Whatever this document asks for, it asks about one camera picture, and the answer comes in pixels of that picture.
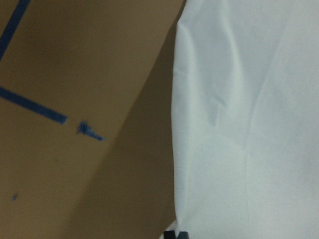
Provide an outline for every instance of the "white cloth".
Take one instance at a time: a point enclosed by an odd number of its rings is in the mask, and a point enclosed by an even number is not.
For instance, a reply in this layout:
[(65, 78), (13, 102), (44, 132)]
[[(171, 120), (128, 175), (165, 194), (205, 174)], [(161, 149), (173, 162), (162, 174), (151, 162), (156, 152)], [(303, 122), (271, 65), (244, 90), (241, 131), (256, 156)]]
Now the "white cloth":
[(176, 235), (319, 239), (319, 1), (188, 0), (173, 74)]

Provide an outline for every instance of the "cloth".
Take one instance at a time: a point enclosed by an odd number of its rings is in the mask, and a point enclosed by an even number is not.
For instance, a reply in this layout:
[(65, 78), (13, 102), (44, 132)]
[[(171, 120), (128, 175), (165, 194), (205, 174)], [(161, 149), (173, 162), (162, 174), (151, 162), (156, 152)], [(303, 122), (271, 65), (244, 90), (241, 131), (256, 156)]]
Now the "cloth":
[(173, 67), (176, 235), (319, 238), (318, 13), (316, 0), (186, 2)]

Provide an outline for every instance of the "cardboard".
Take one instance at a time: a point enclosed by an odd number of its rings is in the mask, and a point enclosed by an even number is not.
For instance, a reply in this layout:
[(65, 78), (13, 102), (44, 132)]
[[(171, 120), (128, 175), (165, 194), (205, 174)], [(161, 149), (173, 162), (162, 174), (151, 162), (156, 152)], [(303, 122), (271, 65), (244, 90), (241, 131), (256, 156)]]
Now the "cardboard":
[[(18, 1), (0, 1), (2, 32)], [(31, 0), (0, 85), (0, 238), (158, 238), (174, 220), (170, 96), (182, 0)], [(77, 134), (81, 121), (107, 138)]]

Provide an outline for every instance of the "white fabric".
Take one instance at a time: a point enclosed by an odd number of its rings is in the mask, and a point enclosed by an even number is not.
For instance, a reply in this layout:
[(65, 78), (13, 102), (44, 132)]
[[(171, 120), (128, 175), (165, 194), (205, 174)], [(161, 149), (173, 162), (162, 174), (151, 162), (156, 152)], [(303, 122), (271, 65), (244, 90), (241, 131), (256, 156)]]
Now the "white fabric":
[(176, 234), (319, 239), (319, 1), (188, 0), (173, 72)]

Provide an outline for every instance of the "brown surface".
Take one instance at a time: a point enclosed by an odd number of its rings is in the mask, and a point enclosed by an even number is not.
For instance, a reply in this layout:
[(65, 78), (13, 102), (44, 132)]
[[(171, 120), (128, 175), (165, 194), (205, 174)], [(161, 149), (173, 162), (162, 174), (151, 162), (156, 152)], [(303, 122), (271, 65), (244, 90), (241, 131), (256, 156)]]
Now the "brown surface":
[[(149, 239), (173, 221), (182, 2), (31, 0), (0, 85), (69, 119), (59, 125), (0, 99), (0, 238)], [(0, 1), (1, 32), (16, 3)], [(82, 120), (108, 140), (76, 134)]]

